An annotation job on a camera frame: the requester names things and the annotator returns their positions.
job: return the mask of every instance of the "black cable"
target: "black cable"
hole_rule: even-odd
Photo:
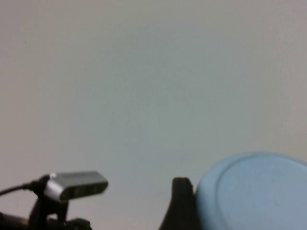
[[[34,193],[41,193],[44,190],[48,180],[49,180],[49,175],[45,175],[41,177],[39,180],[35,180],[30,183],[25,183],[22,185],[4,189],[0,191],[0,196],[11,193],[11,192],[15,192],[18,190],[30,190],[30,191],[33,191]]]
[[[26,190],[26,189],[29,189],[29,184],[22,184],[22,185],[14,186],[14,187],[7,188],[7,189],[0,191],[0,196],[11,193],[11,192],[15,192],[18,190]]]

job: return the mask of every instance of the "round lid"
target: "round lid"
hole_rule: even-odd
[[[227,158],[196,190],[204,230],[306,230],[307,164],[277,153]]]

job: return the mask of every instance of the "black stand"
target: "black stand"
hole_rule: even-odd
[[[68,211],[68,202],[57,203],[47,197],[39,197],[29,218],[29,230],[48,230],[47,218],[49,215],[58,216],[57,224],[64,226]]]

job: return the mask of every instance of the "light blue lid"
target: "light blue lid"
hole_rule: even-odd
[[[227,158],[196,190],[204,230],[306,230],[307,164],[276,153]]]

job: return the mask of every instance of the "black plastic piece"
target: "black plastic piece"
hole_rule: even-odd
[[[193,185],[188,178],[174,178],[172,198],[160,230],[201,230]]]

